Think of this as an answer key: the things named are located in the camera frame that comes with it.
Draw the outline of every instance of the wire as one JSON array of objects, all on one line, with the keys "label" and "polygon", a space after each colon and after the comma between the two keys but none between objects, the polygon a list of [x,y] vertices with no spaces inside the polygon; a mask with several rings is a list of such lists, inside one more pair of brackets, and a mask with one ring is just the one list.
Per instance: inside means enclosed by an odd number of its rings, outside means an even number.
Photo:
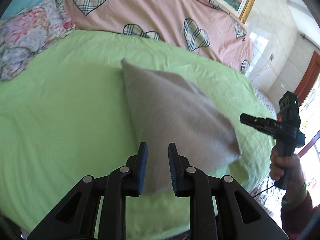
[{"label": "wire", "polygon": [[253,80],[255,80],[255,79],[260,75],[260,73],[261,73],[262,71],[265,71],[265,70],[267,70],[268,68],[270,68],[272,61],[273,61],[273,59],[271,60],[270,65],[269,65],[267,68],[261,70],[261,71],[258,73],[258,75],[257,75],[254,79],[252,79],[250,82],[252,82]]},{"label": "wire", "polygon": [[267,191],[267,190],[271,189],[274,185],[275,185],[275,184],[273,184],[271,187],[268,187],[268,188],[267,188],[267,189],[265,189],[265,190],[262,190],[262,191],[261,191],[261,192],[259,192],[257,195],[255,195],[253,198],[255,198],[256,196],[259,196],[261,193],[263,193],[263,192],[265,192],[265,191]]}]

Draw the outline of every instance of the tiled wall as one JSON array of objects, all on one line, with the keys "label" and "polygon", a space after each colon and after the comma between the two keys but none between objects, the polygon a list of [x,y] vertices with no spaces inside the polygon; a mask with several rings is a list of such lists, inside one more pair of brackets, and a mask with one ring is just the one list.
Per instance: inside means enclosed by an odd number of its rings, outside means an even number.
[{"label": "tiled wall", "polygon": [[287,90],[291,92],[296,90],[309,66],[314,51],[320,53],[317,47],[298,34],[288,61],[267,93],[277,111],[279,111],[279,100],[284,93]]},{"label": "tiled wall", "polygon": [[[296,42],[296,23],[287,0],[255,0],[245,25],[255,46],[251,72],[247,76],[252,84],[268,93]],[[271,54],[275,58],[270,65]]]}]

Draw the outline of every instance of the pink blanket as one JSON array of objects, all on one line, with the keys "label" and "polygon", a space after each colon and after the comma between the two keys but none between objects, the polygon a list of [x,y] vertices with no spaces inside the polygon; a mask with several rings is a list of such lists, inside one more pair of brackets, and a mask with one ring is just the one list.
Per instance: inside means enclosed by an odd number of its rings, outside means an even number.
[{"label": "pink blanket", "polygon": [[81,30],[103,30],[170,43],[238,71],[252,60],[244,25],[214,0],[66,0]]}]

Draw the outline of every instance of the ceiling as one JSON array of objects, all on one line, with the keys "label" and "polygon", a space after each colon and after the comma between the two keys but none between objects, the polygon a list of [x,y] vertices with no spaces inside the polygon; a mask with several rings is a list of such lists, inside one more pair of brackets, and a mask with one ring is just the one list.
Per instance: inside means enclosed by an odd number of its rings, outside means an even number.
[{"label": "ceiling", "polygon": [[320,28],[302,0],[288,0],[288,6],[298,31],[305,34],[320,48]]}]

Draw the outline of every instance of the hand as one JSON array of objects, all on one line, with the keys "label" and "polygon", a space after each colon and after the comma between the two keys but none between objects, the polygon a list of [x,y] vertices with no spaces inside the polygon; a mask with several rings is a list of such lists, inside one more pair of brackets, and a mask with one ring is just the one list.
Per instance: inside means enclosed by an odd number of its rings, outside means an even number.
[{"label": "hand", "polygon": [[285,197],[286,200],[292,199],[300,192],[305,183],[299,156],[280,157],[276,146],[274,146],[271,150],[270,159],[270,177],[275,181],[278,181],[284,175],[284,170],[282,168],[291,169]]}]

